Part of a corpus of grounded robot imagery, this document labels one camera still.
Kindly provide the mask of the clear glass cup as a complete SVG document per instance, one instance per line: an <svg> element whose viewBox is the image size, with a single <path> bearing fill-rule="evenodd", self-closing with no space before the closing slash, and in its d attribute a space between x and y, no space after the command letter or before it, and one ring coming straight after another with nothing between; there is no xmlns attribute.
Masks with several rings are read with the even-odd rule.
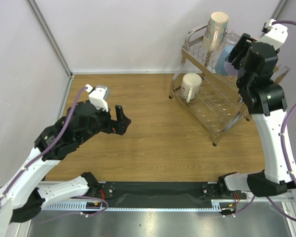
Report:
<svg viewBox="0 0 296 237"><path fill-rule="evenodd" d="M226 34L225 39L224 39L224 46L235 46L240 39L240 36L233 31L229 32Z"/></svg>

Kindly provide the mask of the cream patterned ceramic mug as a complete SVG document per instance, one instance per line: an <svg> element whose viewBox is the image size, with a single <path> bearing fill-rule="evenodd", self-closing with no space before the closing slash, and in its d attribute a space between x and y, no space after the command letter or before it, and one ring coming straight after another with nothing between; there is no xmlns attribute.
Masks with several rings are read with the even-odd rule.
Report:
<svg viewBox="0 0 296 237"><path fill-rule="evenodd" d="M222 44L229 16L225 12L213 12L209 18L202 46L208 52L214 52Z"/></svg>

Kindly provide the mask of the lilac plastic cup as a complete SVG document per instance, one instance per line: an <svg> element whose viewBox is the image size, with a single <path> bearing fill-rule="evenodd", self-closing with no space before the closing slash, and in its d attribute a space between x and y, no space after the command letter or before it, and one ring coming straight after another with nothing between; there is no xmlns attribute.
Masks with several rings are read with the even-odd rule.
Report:
<svg viewBox="0 0 296 237"><path fill-rule="evenodd" d="M232 65L231 62L225 61L223 68L227 76L238 76L238 70Z"/></svg>

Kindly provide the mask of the blue plastic cup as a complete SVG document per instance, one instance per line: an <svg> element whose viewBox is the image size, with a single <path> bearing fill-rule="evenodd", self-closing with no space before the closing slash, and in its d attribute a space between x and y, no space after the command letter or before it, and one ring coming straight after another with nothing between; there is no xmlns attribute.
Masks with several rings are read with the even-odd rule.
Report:
<svg viewBox="0 0 296 237"><path fill-rule="evenodd" d="M222 53L220 54L220 56L217 60L216 65L215 65L215 71L217 74L219 74L221 76L227 76L225 74L223 65L224 65L224 62L226 61L226 58L228 57L228 55L230 54L230 52L232 51L233 48L234 48L234 46L229 45L223 49Z"/></svg>

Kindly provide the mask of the green interior white mug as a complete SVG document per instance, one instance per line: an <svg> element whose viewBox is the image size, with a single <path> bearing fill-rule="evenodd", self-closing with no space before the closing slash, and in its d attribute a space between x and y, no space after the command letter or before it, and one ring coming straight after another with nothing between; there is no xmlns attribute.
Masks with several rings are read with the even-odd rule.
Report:
<svg viewBox="0 0 296 237"><path fill-rule="evenodd" d="M188 73L183 76L180 95L187 102L191 102L198 94L202 78L195 73Z"/></svg>

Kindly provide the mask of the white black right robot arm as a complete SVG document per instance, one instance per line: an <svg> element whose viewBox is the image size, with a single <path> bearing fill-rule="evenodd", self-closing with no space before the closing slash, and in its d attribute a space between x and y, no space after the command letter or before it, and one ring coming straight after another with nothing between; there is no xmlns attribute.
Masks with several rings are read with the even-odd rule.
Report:
<svg viewBox="0 0 296 237"><path fill-rule="evenodd" d="M226 61L237 69L238 92L252 116L261 140L265 168L254 173L229 173L219 177L218 195L229 198L235 191L257 197L277 196L296 188L296 163L290 147L283 153L282 128L287 115L283 88L272 80L278 61L274 46L243 34Z"/></svg>

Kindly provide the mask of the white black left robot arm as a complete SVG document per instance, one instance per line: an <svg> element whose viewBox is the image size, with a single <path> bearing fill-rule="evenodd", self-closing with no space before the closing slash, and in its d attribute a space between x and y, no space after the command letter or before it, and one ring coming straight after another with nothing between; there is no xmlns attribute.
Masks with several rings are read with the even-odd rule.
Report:
<svg viewBox="0 0 296 237"><path fill-rule="evenodd" d="M96 134L123 135L131 120L121 105L116 105L115 111L116 119L112 119L109 111L97 109L90 101L78 102L54 125L45 128L35 140L23 166L0 188L0 205L4 207L8 201L12 202L3 220L23 223L37 216L49 204L77 196L95 197L99 182L91 172L47 189L38 185L52 168Z"/></svg>

